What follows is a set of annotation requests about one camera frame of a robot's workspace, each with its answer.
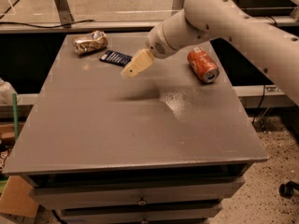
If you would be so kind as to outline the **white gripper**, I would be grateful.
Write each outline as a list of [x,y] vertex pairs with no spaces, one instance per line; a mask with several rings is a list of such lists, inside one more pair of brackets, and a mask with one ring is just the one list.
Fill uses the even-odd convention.
[[121,71],[122,77],[135,77],[149,68],[155,58],[165,59],[177,52],[167,43],[163,28],[164,25],[160,23],[150,30],[146,41],[148,49],[140,49],[135,53]]

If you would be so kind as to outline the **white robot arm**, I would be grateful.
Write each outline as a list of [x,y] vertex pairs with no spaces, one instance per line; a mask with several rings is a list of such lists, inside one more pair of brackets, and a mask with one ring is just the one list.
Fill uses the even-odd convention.
[[258,21],[233,0],[184,0],[183,9],[150,30],[121,74],[135,77],[179,50],[212,38],[229,42],[299,105],[299,37]]

